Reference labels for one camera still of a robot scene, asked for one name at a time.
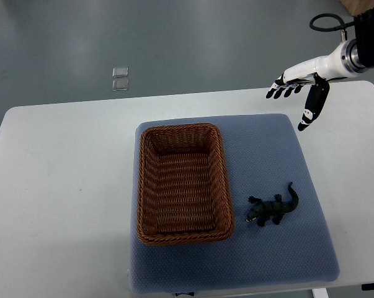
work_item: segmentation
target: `white table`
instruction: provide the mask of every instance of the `white table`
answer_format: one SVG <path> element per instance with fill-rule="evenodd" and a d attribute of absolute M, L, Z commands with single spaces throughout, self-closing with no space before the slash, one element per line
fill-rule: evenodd
<path fill-rule="evenodd" d="M 9 110 L 0 129 L 0 297 L 134 297 L 127 269 L 137 126 L 283 113 L 296 128 L 308 90 L 278 100 L 266 99 L 266 89 L 250 89 Z M 297 136 L 339 278 L 197 297 L 374 282 L 374 85 L 331 84 L 322 115 Z"/>

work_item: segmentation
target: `green plush crocodile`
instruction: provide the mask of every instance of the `green plush crocodile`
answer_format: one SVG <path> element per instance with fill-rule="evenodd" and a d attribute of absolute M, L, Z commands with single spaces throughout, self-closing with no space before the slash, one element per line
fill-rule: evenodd
<path fill-rule="evenodd" d="M 298 205 L 298 195 L 295 190 L 292 188 L 292 182 L 288 184 L 288 191 L 292 196 L 292 200 L 290 202 L 282 202 L 282 196 L 280 194 L 274 195 L 274 201 L 264 202 L 262 199 L 258 199 L 256 197 L 249 197 L 249 202 L 255 204 L 252 209 L 250 209 L 246 222 L 251 222 L 255 219 L 257 220 L 257 224 L 260 227 L 265 227 L 266 221 L 270 219 L 272 216 L 272 221 L 275 225 L 280 224 L 283 216 L 286 213 L 289 213 L 296 209 Z"/>

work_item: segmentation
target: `gray padded mat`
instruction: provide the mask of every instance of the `gray padded mat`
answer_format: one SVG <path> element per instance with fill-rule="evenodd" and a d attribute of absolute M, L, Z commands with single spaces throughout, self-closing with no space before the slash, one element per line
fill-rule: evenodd
<path fill-rule="evenodd" d="M 236 228 L 225 241 L 147 246 L 136 234 L 138 150 L 152 126 L 208 122 L 221 130 Z M 280 225 L 246 223 L 249 196 L 265 201 L 280 193 L 291 200 L 293 181 L 300 203 Z M 136 130 L 131 208 L 130 289 L 134 293 L 192 292 L 269 284 L 333 281 L 339 267 L 305 159 L 287 116 L 237 115 L 174 119 Z"/>

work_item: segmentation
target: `black cable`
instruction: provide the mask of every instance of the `black cable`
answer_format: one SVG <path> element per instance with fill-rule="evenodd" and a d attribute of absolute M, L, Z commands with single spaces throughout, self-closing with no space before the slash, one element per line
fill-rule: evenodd
<path fill-rule="evenodd" d="M 331 27 L 331 28 L 322 28 L 322 27 L 317 27 L 315 26 L 313 23 L 314 21 L 316 21 L 317 19 L 320 19 L 322 17 L 332 17 L 336 20 L 338 20 L 340 22 L 340 26 L 335 26 L 335 27 Z M 332 32 L 332 31 L 338 31 L 338 30 L 345 30 L 346 28 L 348 27 L 351 27 L 355 25 L 355 21 L 353 22 L 349 22 L 349 23 L 345 23 L 340 16 L 338 16 L 337 14 L 318 14 L 316 17 L 314 17 L 313 19 L 311 19 L 311 22 L 309 22 L 309 27 L 315 31 L 320 31 L 320 32 Z"/>

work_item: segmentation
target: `brown woven basket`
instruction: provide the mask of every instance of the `brown woven basket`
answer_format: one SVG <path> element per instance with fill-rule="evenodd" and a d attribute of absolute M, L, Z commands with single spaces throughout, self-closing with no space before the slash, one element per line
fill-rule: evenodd
<path fill-rule="evenodd" d="M 147 245 L 220 241 L 234 214 L 223 141 L 212 124 L 151 127 L 140 140 L 137 235 Z"/>

